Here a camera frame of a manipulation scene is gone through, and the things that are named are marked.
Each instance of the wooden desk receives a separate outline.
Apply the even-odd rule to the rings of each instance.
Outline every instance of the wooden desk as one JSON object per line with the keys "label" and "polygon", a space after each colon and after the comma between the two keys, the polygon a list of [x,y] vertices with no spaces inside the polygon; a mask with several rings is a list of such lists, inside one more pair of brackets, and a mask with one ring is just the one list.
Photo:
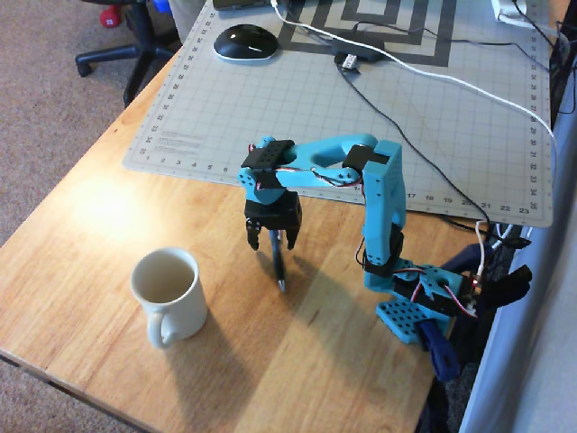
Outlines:
{"label": "wooden desk", "polygon": [[[353,259],[363,208],[302,198],[297,246],[275,281],[266,235],[246,242],[243,190],[125,170],[121,159],[165,68],[0,252],[1,353],[162,431],[412,431],[428,354],[377,319]],[[440,264],[474,235],[410,214],[403,257]],[[129,274],[147,252],[187,248],[211,314],[153,349]]]}

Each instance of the mug handle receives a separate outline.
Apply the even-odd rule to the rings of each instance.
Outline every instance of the mug handle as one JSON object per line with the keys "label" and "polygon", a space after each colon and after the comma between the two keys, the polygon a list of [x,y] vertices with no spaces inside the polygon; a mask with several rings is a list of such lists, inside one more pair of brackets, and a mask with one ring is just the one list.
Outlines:
{"label": "mug handle", "polygon": [[163,311],[156,311],[149,315],[148,317],[148,339],[154,347],[159,349],[166,349],[175,340],[179,339],[179,334],[176,332],[171,332],[165,338],[162,338],[161,325],[164,319]]}

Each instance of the red object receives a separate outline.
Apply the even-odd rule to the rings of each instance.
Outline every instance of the red object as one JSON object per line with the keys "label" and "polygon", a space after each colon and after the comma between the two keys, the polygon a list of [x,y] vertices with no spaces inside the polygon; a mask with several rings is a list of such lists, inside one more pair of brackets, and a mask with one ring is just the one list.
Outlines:
{"label": "red object", "polygon": [[109,6],[100,13],[100,23],[106,28],[116,27],[121,22],[120,6]]}

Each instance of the chair wheel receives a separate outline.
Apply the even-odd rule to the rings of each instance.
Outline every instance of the chair wheel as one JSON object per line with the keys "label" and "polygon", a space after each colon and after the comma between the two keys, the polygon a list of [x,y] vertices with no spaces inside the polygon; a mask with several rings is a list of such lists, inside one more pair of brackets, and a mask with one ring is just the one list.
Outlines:
{"label": "chair wheel", "polygon": [[78,68],[78,74],[80,74],[80,77],[82,78],[87,77],[92,73],[92,68],[87,63],[77,63],[76,67]]}

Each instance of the black cable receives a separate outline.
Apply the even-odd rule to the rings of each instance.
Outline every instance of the black cable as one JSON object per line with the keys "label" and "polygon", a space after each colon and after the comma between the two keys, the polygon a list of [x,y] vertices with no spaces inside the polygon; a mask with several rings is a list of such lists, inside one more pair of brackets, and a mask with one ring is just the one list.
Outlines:
{"label": "black cable", "polygon": [[547,66],[545,66],[543,63],[539,62],[536,59],[533,59],[531,57],[531,55],[526,52],[525,50],[523,50],[521,48],[521,46],[516,43],[516,42],[479,42],[479,41],[471,41],[469,39],[450,39],[450,38],[444,38],[442,36],[439,36],[438,34],[436,34],[435,32],[427,29],[426,27],[420,27],[418,29],[411,29],[411,30],[407,30],[407,29],[401,29],[400,27],[397,27],[396,25],[392,25],[392,24],[381,24],[381,23],[375,23],[373,21],[359,21],[358,23],[356,23],[353,26],[353,32],[357,32],[357,29],[359,27],[359,24],[368,24],[368,25],[376,25],[379,27],[387,27],[389,29],[392,30],[396,30],[398,32],[403,32],[403,33],[407,33],[407,34],[411,34],[414,32],[421,32],[421,31],[425,31],[425,32],[429,32],[431,33],[433,36],[435,36],[437,39],[441,40],[441,41],[447,41],[447,42],[456,42],[456,43],[470,43],[473,45],[481,45],[481,46],[490,46],[490,47],[506,47],[506,46],[515,46],[517,47],[528,59],[530,59],[532,62],[534,62],[536,65],[540,66],[541,68],[543,68],[544,70],[548,71],[549,68]]}
{"label": "black cable", "polygon": [[[471,227],[471,226],[467,226],[465,224],[459,223],[459,222],[455,221],[454,219],[451,219],[447,215],[439,215],[439,218],[441,218],[443,221],[445,221],[445,223],[448,223],[451,226],[459,227],[459,228],[462,228],[463,230],[469,230],[470,232],[473,232],[473,233],[475,232],[475,227]],[[500,241],[505,240],[505,239],[501,238],[499,235],[492,233],[491,231],[479,230],[479,233],[487,236],[488,238],[493,237],[493,238],[500,240]]]}
{"label": "black cable", "polygon": [[362,262],[359,260],[359,251],[362,249],[362,246],[364,244],[364,236],[362,237],[361,240],[361,244],[359,245],[359,248],[357,249],[357,253],[354,255],[354,259],[357,261],[357,263],[362,266],[364,268],[364,256],[362,257]]}
{"label": "black cable", "polygon": [[443,179],[445,179],[447,181],[447,183],[449,185],[451,185],[451,187],[457,191],[465,200],[468,200],[473,206],[475,206],[485,217],[485,220],[487,221],[487,224],[490,225],[490,218],[489,215],[487,215],[487,212],[485,212],[481,206],[479,206],[477,203],[475,203],[474,201],[472,201],[469,196],[467,196],[464,192],[462,192],[459,187],[457,187],[448,177],[446,174],[444,174],[444,172],[431,160],[429,160],[421,151],[418,150],[417,147],[415,147],[413,145],[413,143],[407,138],[407,136],[405,135],[405,133],[403,132],[403,130],[401,129],[401,127],[397,124],[397,122],[395,122],[393,119],[391,119],[389,116],[385,115],[382,111],[380,111],[369,99],[367,99],[367,97],[365,95],[363,95],[361,93],[361,91],[353,84],[353,82],[351,80],[349,80],[349,78],[346,76],[346,74],[343,72],[343,70],[340,68],[340,66],[338,64],[335,63],[335,66],[337,68],[337,70],[339,71],[339,73],[341,74],[341,77],[343,77],[344,81],[347,82],[347,84],[349,86],[351,86],[351,88],[353,88],[353,90],[356,92],[357,95],[359,95],[359,97],[362,98],[362,100],[364,102],[366,102],[369,106],[371,106],[371,108],[373,110],[375,110],[377,113],[379,113],[379,115],[383,116],[385,119],[387,119],[389,122],[391,122],[396,128],[398,133],[403,137],[403,139],[405,140],[405,142],[407,142],[407,144],[410,146],[411,149],[413,149],[413,151],[415,151],[423,160],[425,160],[431,167],[433,167],[442,177]]}
{"label": "black cable", "polygon": [[[461,224],[461,223],[451,219],[447,215],[439,215],[439,218],[441,218],[443,221],[445,221],[445,223],[448,223],[452,226],[456,226],[456,227],[462,228],[463,230],[468,230],[470,232],[475,233],[475,227]],[[506,246],[508,248],[521,249],[521,248],[525,248],[526,246],[531,245],[531,241],[529,241],[528,239],[526,239],[524,237],[500,237],[499,235],[497,235],[492,230],[490,230],[490,231],[479,230],[479,233],[486,236],[485,242],[488,242],[491,238],[493,238],[493,239],[496,239],[498,241],[501,241],[501,245]]]}
{"label": "black cable", "polygon": [[539,26],[537,24],[535,24],[535,22],[531,18],[529,18],[526,14],[523,14],[523,11],[521,10],[519,5],[517,4],[517,0],[511,0],[511,1],[513,2],[513,5],[515,6],[515,9],[517,9],[517,12],[519,12],[519,14],[523,18],[525,18],[527,21],[529,21],[529,23],[533,26],[533,28],[535,30],[537,30],[539,32],[539,34],[541,34],[541,36],[543,36],[543,39],[545,39],[547,41],[549,46],[553,49],[553,52],[555,52],[555,46],[553,45],[553,43],[551,41],[549,41],[549,38],[547,38],[547,36],[543,33],[543,31],[539,28]]}

